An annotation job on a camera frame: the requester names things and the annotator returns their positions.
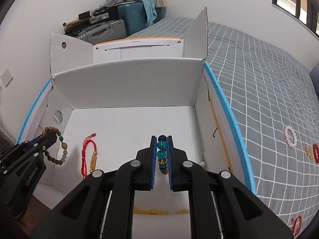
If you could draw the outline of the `white pearl earrings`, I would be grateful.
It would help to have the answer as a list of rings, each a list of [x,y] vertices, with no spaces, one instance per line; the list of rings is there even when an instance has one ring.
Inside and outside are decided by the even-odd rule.
[[[206,162],[204,160],[202,160],[200,162],[200,166],[205,169],[206,168]]]

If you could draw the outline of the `yellow bead earrings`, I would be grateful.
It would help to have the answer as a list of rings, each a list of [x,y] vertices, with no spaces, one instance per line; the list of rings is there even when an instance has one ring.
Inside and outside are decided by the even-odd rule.
[[[307,156],[309,157],[309,159],[312,160],[314,158],[314,155],[310,152],[309,147],[305,146],[304,150],[305,150],[305,153],[307,154]]]

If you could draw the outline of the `grey checked bed sheet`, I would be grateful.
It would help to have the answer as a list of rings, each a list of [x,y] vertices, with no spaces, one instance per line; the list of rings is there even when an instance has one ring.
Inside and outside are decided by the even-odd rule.
[[[318,96],[286,51],[208,23],[204,68],[231,123],[247,187],[297,238],[318,238]],[[305,146],[314,155],[311,160]]]

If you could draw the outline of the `grey suitcase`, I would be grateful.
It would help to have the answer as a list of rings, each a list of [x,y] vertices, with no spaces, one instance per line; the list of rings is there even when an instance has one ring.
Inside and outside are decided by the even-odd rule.
[[[125,22],[124,20],[115,20],[95,24],[80,32],[75,38],[93,45],[124,39],[127,38]]]

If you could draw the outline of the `teal suitcase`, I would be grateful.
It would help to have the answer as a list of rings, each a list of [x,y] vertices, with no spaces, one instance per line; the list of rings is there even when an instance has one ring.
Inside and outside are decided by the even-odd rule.
[[[157,18],[155,19],[154,24],[162,20],[166,15],[166,7],[155,7],[155,9]],[[109,9],[108,13],[111,20],[124,20],[128,36],[147,28],[147,16],[142,0],[120,3]]]

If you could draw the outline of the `teal cloth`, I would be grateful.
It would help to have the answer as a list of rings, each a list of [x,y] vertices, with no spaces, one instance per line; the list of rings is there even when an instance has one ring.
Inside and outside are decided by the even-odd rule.
[[[150,27],[154,24],[155,19],[157,18],[157,12],[155,9],[155,1],[154,0],[142,0],[144,5],[144,9],[146,11],[147,22],[146,27]]]

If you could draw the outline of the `blue striped rolled duvet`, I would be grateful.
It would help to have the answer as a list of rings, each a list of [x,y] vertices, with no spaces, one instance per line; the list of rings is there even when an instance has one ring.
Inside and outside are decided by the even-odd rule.
[[[319,97],[319,65],[310,71],[310,77],[315,88],[316,95]]]

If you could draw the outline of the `dark framed window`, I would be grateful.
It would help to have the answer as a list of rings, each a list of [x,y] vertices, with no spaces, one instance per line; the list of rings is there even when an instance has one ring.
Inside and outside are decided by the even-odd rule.
[[[318,37],[318,2],[314,0],[272,0],[272,4],[290,14]]]

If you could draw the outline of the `white wall socket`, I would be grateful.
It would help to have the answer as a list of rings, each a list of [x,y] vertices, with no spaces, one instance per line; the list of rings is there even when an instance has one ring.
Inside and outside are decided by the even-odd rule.
[[[6,68],[4,72],[1,74],[1,81],[3,82],[5,87],[7,87],[11,83],[13,78],[14,77],[9,68]]]

